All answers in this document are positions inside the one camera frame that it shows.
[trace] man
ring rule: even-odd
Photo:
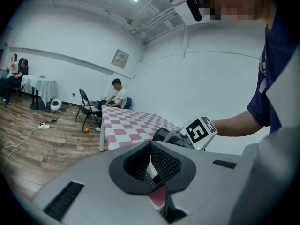
[[[24,59],[22,61],[18,74],[15,76],[9,77],[7,80],[7,83],[4,88],[5,107],[8,107],[10,105],[10,96],[12,93],[12,88],[18,88],[21,85],[22,77],[24,75],[28,75],[27,59]]]
[[[235,20],[266,22],[265,47],[259,61],[258,82],[247,111],[224,120],[213,121],[220,136],[247,136],[270,126],[270,133],[280,129],[276,112],[266,97],[292,57],[298,41],[283,18],[283,10],[273,0],[210,0],[216,13]]]
[[[127,96],[126,91],[122,87],[121,80],[119,78],[116,78],[112,82],[113,89],[116,90],[116,93],[114,96],[112,96],[108,101],[101,101],[98,104],[98,109],[101,111],[102,105],[110,106],[110,107],[118,107],[118,108],[124,108],[125,104],[127,102]],[[97,132],[101,132],[101,127],[96,128]]]
[[[15,53],[10,60],[10,64],[6,69],[7,76],[0,79],[0,90],[4,90],[5,84],[7,79],[14,74],[18,73],[18,62],[17,62],[18,55]]]

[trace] wooden floor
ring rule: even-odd
[[[63,114],[31,110],[30,100],[30,97],[28,101],[20,98],[16,104],[13,97],[8,108],[0,101],[0,169],[13,149],[4,148],[8,141],[12,140],[16,146],[41,122],[51,121]],[[64,107],[69,113],[61,118],[56,127],[32,132],[5,164],[3,175],[9,186],[29,199],[44,184],[76,162],[99,153],[100,133],[95,129],[89,133],[81,132],[82,122],[75,122],[73,118],[76,113],[70,112],[77,112],[78,108]],[[94,119],[87,119],[85,127],[89,128],[91,123],[94,128],[97,127]]]

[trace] shoe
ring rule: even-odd
[[[8,107],[10,104],[10,101],[8,103],[5,103],[5,107]]]

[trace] navy blue t-shirt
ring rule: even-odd
[[[257,88],[247,106],[247,110],[260,125],[271,126],[270,133],[280,129],[281,124],[266,96],[266,91],[286,67],[297,43],[295,35],[280,16],[280,10],[277,8],[272,28],[266,27],[266,41],[260,57]]]

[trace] pink and white checkered tablecloth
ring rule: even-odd
[[[109,150],[152,140],[155,132],[161,127],[169,131],[178,129],[177,126],[157,114],[105,105],[102,106],[102,120]]]

